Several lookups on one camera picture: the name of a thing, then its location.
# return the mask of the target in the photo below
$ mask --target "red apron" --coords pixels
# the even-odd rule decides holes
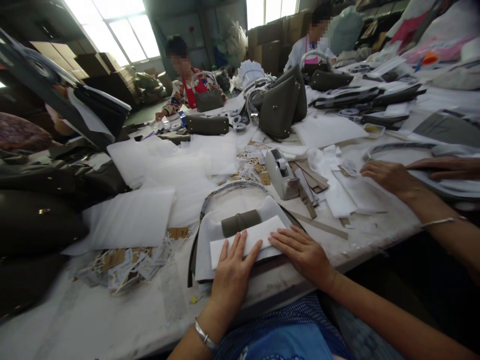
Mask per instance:
[[[190,109],[196,109],[197,99],[195,98],[194,90],[192,88],[187,88],[187,83],[185,80],[182,79],[181,81],[183,82],[183,88],[185,89],[186,98],[188,99],[188,105],[190,106]],[[201,78],[198,78],[198,85],[195,86],[194,89],[199,94],[206,93],[208,91]]]
[[[305,53],[307,53],[309,51],[309,36],[307,35],[306,38],[305,38],[306,42],[305,42]],[[310,60],[307,60],[305,59],[305,61],[303,62],[304,64],[314,64],[314,65],[317,65],[318,63],[320,62],[319,60],[319,57],[316,56]]]

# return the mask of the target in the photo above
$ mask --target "silver bracelet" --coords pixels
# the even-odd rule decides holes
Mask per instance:
[[[453,217],[447,217],[447,218],[442,219],[442,220],[430,221],[430,222],[424,223],[424,224],[420,225],[420,227],[423,229],[423,228],[425,228],[427,226],[430,226],[430,225],[451,223],[451,222],[454,222],[455,220],[468,221],[468,219],[465,216],[460,216],[458,219],[455,219]]]
[[[209,336],[202,330],[199,323],[197,322],[197,316],[195,316],[195,330],[198,333],[198,336],[200,336],[201,341],[206,346],[208,346],[208,348],[211,350],[212,353],[217,351],[219,347],[212,340],[210,340]]]

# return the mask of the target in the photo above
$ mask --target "table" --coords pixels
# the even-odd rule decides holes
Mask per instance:
[[[343,155],[359,167],[369,147],[397,141],[384,135],[338,145]],[[287,210],[309,216],[299,198],[282,201],[272,186],[268,189]],[[255,209],[259,204],[255,191],[239,190],[235,199],[247,210]],[[225,202],[215,201],[220,219],[229,216],[222,208]],[[301,223],[321,243],[332,264],[345,272],[420,231],[418,219],[401,201],[392,199],[387,206],[387,213],[352,215],[355,229],[342,228],[325,204],[317,208],[315,220],[349,233],[348,240]],[[110,297],[104,288],[72,281],[67,267],[42,304],[0,326],[0,358],[132,360],[171,349],[208,300],[208,289],[203,286],[194,282],[187,288],[191,246],[189,239],[150,283],[119,297]],[[312,290],[284,257],[256,266],[236,323],[278,309]],[[199,301],[192,304],[194,296]]]

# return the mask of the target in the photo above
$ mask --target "window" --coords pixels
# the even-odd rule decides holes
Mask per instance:
[[[118,64],[160,56],[142,0],[64,0],[99,52]]]
[[[293,15],[298,7],[298,0],[246,0],[248,29]]]

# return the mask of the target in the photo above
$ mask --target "hand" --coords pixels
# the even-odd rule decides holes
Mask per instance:
[[[225,240],[220,260],[215,271],[210,301],[218,306],[224,319],[230,323],[239,312],[249,289],[250,270],[259,255],[262,240],[258,240],[245,260],[244,249],[247,231],[238,232],[229,251],[229,242]]]
[[[162,121],[162,119],[165,117],[165,114],[163,112],[156,112],[155,113],[155,121],[158,123]]]
[[[360,173],[400,199],[411,192],[426,190],[423,183],[410,175],[400,163],[372,161],[365,165]]]
[[[434,157],[415,161],[406,167],[407,169],[445,169],[436,171],[430,175],[432,180],[442,179],[480,179],[480,158],[478,157]]]
[[[320,290],[328,293],[335,285],[337,271],[330,264],[324,249],[300,228],[271,232],[268,241],[284,253],[293,267]]]

